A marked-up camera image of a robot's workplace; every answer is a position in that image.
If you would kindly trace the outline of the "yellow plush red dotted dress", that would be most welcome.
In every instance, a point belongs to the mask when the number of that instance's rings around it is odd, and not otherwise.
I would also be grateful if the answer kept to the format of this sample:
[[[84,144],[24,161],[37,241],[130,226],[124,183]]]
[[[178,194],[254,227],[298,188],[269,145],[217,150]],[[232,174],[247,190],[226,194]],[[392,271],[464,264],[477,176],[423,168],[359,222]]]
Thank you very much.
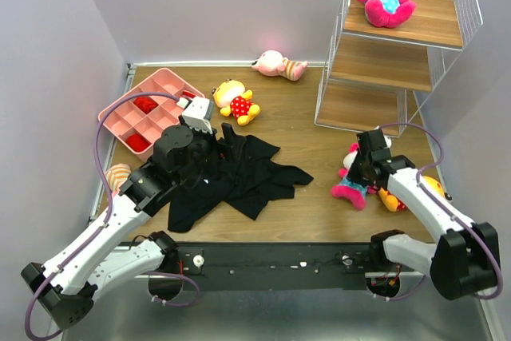
[[[241,81],[228,79],[212,90],[213,100],[224,117],[233,116],[240,126],[249,124],[261,108],[252,101],[253,92]]]

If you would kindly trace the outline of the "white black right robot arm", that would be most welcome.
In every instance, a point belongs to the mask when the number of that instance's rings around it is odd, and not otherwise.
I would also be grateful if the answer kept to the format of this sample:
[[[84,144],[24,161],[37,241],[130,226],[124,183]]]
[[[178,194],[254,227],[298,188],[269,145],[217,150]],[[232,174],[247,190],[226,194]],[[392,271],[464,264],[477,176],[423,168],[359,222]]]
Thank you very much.
[[[437,192],[406,156],[394,156],[381,127],[357,135],[358,150],[347,179],[384,188],[396,196],[427,229],[427,244],[400,231],[372,236],[367,260],[379,271],[404,265],[431,280],[448,300],[471,295],[497,298],[504,280],[496,229],[476,223]]]

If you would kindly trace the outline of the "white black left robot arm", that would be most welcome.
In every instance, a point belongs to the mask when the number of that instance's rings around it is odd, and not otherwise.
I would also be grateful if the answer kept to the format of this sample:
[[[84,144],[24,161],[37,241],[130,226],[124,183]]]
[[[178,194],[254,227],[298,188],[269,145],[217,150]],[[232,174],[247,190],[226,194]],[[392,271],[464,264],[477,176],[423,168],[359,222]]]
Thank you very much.
[[[223,137],[215,130],[188,125],[165,129],[153,154],[134,170],[108,208],[70,245],[45,263],[27,264],[22,278],[33,292],[29,305],[46,310],[64,331],[77,325],[107,291],[132,277],[149,274],[183,280],[176,242],[153,232],[117,256],[111,251],[136,228],[154,217],[185,188],[203,179],[203,171],[223,161],[237,161],[246,142],[227,123]]]

